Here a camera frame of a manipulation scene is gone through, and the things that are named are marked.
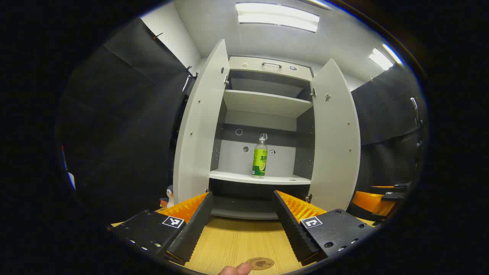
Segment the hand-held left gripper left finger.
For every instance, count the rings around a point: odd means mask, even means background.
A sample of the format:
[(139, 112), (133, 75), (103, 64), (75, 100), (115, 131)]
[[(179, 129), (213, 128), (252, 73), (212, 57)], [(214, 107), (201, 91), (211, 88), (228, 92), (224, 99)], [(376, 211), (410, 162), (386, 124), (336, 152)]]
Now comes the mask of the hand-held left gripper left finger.
[(154, 260), (187, 263), (214, 206), (212, 192), (163, 211), (144, 210), (108, 230), (129, 247)]

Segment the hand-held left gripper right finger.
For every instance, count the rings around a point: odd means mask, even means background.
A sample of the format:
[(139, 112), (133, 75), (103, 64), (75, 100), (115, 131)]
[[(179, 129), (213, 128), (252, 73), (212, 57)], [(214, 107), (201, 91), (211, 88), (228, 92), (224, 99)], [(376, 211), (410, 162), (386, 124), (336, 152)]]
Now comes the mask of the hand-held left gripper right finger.
[(303, 266), (343, 254), (377, 231), (342, 209), (325, 211), (279, 190), (272, 205)]

